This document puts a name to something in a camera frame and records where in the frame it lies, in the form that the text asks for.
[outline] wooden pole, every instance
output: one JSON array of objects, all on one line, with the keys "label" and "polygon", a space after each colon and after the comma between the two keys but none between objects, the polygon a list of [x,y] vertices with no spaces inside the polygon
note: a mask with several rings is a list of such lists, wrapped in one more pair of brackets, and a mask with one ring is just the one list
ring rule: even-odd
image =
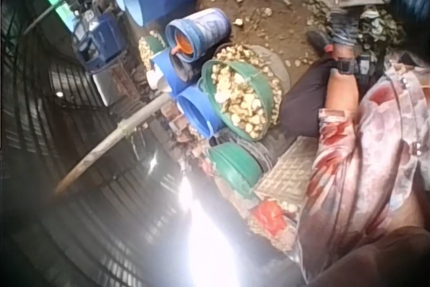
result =
[{"label": "wooden pole", "polygon": [[123,120],[118,124],[118,127],[107,136],[101,143],[99,143],[87,156],[82,159],[78,165],[66,175],[65,178],[57,185],[55,189],[56,194],[61,194],[67,189],[74,181],[78,179],[92,164],[95,163],[101,156],[108,150],[116,145],[127,134],[132,132],[139,124],[144,122],[149,116],[158,111],[163,105],[170,101],[170,95],[163,93],[159,97],[152,100],[147,106],[141,108],[129,119]]}]

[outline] dark pants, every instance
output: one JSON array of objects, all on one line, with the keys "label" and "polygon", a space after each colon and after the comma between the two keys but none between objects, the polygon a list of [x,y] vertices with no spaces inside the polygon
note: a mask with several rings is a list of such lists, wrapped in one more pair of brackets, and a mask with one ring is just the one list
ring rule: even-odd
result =
[{"label": "dark pants", "polygon": [[318,111],[324,107],[330,70],[334,67],[336,62],[323,56],[285,94],[279,120],[286,136],[318,137]]}]

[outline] person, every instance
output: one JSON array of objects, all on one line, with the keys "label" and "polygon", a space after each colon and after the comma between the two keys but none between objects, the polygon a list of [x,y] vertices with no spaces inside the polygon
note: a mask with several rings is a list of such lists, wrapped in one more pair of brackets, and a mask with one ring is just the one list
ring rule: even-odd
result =
[{"label": "person", "polygon": [[331,52],[281,105],[285,132],[318,137],[298,222],[300,264],[310,286],[344,286],[353,277],[361,282],[356,286],[398,286],[412,272],[402,265],[429,264],[430,69],[413,55],[397,56],[360,93],[358,23],[356,10],[336,9],[332,40],[308,34]]}]

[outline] bright light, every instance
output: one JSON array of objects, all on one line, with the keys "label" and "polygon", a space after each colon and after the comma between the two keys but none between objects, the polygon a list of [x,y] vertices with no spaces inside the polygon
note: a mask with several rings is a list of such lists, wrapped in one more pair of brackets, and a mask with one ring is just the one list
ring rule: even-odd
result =
[{"label": "bright light", "polygon": [[191,184],[185,176],[182,179],[181,185],[179,187],[179,205],[182,210],[188,211],[193,203],[193,191],[191,189]]},{"label": "bright light", "polygon": [[155,166],[157,166],[157,156],[156,155],[154,155],[154,157],[149,162],[149,173],[152,173]]},{"label": "bright light", "polygon": [[199,202],[191,206],[189,261],[195,287],[239,287],[232,247]]}]

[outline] floral dress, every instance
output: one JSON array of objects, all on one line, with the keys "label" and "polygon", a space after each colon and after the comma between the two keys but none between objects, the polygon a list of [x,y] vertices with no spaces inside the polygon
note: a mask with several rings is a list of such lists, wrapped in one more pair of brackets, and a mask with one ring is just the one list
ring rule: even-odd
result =
[{"label": "floral dress", "polygon": [[298,223],[307,281],[387,232],[416,171],[430,188],[429,102],[429,69],[395,63],[357,115],[320,110],[318,153]]}]

